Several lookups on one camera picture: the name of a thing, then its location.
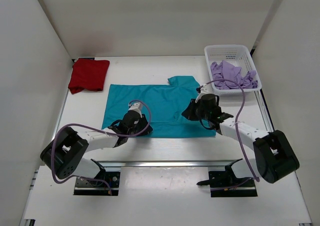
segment purple cloth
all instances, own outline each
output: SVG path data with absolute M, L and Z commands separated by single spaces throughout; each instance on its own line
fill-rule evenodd
M 216 62 L 212 63 L 210 66 L 212 79 L 227 79 L 238 83 L 242 88 L 254 89 L 258 87 L 258 81 L 254 80 L 257 74 L 255 70 L 249 71 L 245 77 L 241 76 L 241 67 L 234 66 L 229 62 L 223 60 L 220 64 Z M 239 89 L 237 85 L 229 81 L 217 81 L 214 83 L 217 89 L 229 90 L 229 89 Z

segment white plastic basket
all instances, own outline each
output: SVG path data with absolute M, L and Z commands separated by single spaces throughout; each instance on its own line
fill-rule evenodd
M 213 62 L 220 63 L 225 60 L 234 66 L 242 67 L 241 75 L 245 76 L 249 70 L 255 70 L 255 64 L 252 61 L 248 48 L 244 45 L 208 45 L 204 49 L 206 64 L 209 71 L 210 80 L 213 80 L 210 66 Z M 256 73 L 254 80 L 258 81 L 258 86 L 255 89 L 244 89 L 245 92 L 258 91 L 261 89 L 261 81 L 258 73 Z M 212 83 L 214 94 L 216 95 L 230 95 L 240 94 L 240 89 L 220 90 Z

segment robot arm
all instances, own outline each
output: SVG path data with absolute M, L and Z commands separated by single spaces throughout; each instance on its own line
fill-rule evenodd
M 54 173 L 63 180 L 71 175 L 92 179 L 104 179 L 105 170 L 95 160 L 83 158 L 86 152 L 115 148 L 127 142 L 128 137 L 108 135 L 133 135 L 141 132 L 148 124 L 146 116 L 141 113 L 141 103 L 133 104 L 122 120 L 114 121 L 108 128 L 103 129 L 105 134 L 96 131 L 76 132 L 66 127 L 58 136 L 54 151 Z M 143 131 L 139 136 L 149 134 L 152 127 Z M 53 142 L 42 151 L 41 160 L 51 169 Z
M 235 122 L 233 116 L 223 113 L 219 107 L 219 97 L 210 94 L 204 87 L 197 89 L 197 99 L 190 101 L 182 115 L 188 120 L 208 121 L 208 130 L 216 130 L 219 134 L 239 140 L 254 151 L 255 159 L 249 159 L 256 176 L 274 183 L 299 168 L 299 162 L 283 132 L 276 130 L 267 132 L 249 126 L 243 122 Z M 226 167 L 230 178 L 252 178 L 252 172 L 244 160 L 238 160 Z

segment wire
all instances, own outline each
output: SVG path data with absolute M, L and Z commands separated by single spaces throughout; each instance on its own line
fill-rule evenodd
M 240 184 L 238 184 L 238 185 L 229 186 L 229 187 L 221 187 L 221 188 L 213 188 L 213 189 L 210 189 L 210 191 L 235 189 L 235 188 L 243 185 L 244 183 L 248 182 L 250 179 L 252 179 L 252 178 L 247 178 L 245 181 L 243 181 L 242 183 L 240 183 Z
M 110 195 L 112 195 L 111 193 L 111 188 L 110 188 L 110 185 L 105 181 L 105 180 L 100 180 L 100 179 L 93 179 L 93 178 L 86 178 L 86 177 L 82 177 L 82 176 L 78 176 L 78 175 L 71 175 L 69 177 L 67 177 L 66 179 L 62 180 L 62 181 L 59 181 L 56 177 L 56 174 L 55 174 L 55 152 L 56 152 L 56 145 L 57 145 L 57 140 L 58 140 L 58 136 L 60 135 L 60 133 L 66 128 L 66 127 L 69 127 L 69 126 L 78 126 L 78 127 L 82 127 L 82 128 L 86 128 L 86 129 L 89 129 L 89 130 L 93 130 L 93 131 L 97 131 L 99 133 L 102 133 L 102 134 L 107 134 L 107 135 L 112 135 L 112 136 L 118 136 L 118 137 L 128 137 L 128 138 L 132 138 L 132 137 L 136 137 L 138 136 L 139 134 L 143 133 L 150 125 L 151 123 L 151 111 L 149 109 L 149 107 L 142 101 L 140 100 L 132 100 L 129 102 L 129 105 L 132 104 L 133 102 L 140 102 L 142 105 L 144 105 L 148 111 L 148 114 L 149 114 L 149 120 L 148 120 L 148 123 L 147 125 L 138 133 L 136 134 L 133 134 L 133 135 L 123 135 L 123 134 L 116 134 L 116 133 L 109 133 L 109 132 L 106 132 L 104 130 L 99 130 L 99 129 L 96 129 L 96 128 L 93 128 L 93 127 L 90 127 L 90 126 L 86 126 L 86 125 L 82 125 L 82 124 L 77 124 L 77 123 L 71 123 L 71 124 L 66 124 L 64 126 L 61 127 L 61 129 L 59 129 L 59 131 L 56 133 L 55 137 L 54 137 L 54 140 L 53 140 L 53 143 L 52 143 L 52 148 L 51 148 L 51 173 L 52 173 L 52 178 L 53 178 L 53 181 L 56 182 L 57 184 L 63 184 L 64 182 L 68 181 L 69 179 L 73 178 L 73 177 L 79 177 L 80 179 L 82 180 L 89 180 L 89 181 L 96 181 L 96 182 L 102 182 L 104 183 L 107 187 L 108 187 L 108 190 L 110 191 Z
M 236 132 L 236 136 L 238 137 L 238 141 L 239 141 L 239 144 L 240 144 L 241 151 L 242 151 L 242 153 L 243 153 L 244 159 L 245 159 L 245 161 L 246 161 L 246 163 L 247 163 L 247 165 L 248 165 L 248 167 L 249 167 L 249 169 L 250 169 L 250 171 L 251 171 L 251 173 L 252 173 L 252 175 L 253 175 L 253 178 L 254 178 L 257 182 L 260 182 L 259 177 L 256 176 L 256 174 L 255 174 L 255 172 L 254 172 L 254 170 L 253 170 L 253 168 L 252 168 L 252 166 L 251 166 L 251 164 L 250 164 L 250 161 L 249 161 L 249 159 L 248 159 L 248 157 L 247 157 L 247 154 L 246 154 L 246 151 L 245 151 L 245 148 L 244 148 L 244 144 L 242 143 L 241 136 L 240 136 L 240 132 L 239 132 L 239 126 L 238 126 L 238 122 L 239 122 L 239 121 L 238 121 L 238 118 L 239 118 L 240 113 L 242 112 L 242 109 L 243 109 L 244 106 L 245 106 L 245 101 L 246 101 L 246 95 L 245 95 L 244 89 L 243 89 L 238 83 L 234 82 L 233 80 L 228 80 L 228 79 L 216 79 L 216 80 L 212 80 L 212 81 L 209 81 L 208 83 L 200 86 L 200 88 L 202 88 L 202 87 L 204 87 L 204 86 L 206 86 L 206 85 L 208 85 L 208 84 L 210 84 L 210 83 L 216 82 L 216 81 L 229 81 L 229 82 L 235 84 L 236 86 L 238 86 L 239 89 L 240 89 L 241 92 L 242 92 L 242 104 L 241 104 L 241 107 L 240 107 L 240 109 L 239 109 L 239 111 L 238 111 L 238 113 L 236 114 L 235 119 L 234 119 L 234 122 L 235 122 L 235 132 Z

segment folded red towel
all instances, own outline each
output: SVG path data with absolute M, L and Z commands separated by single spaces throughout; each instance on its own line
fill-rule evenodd
M 68 88 L 72 94 L 80 91 L 102 91 L 106 72 L 110 65 L 108 60 L 78 59 L 73 65 L 71 80 Z

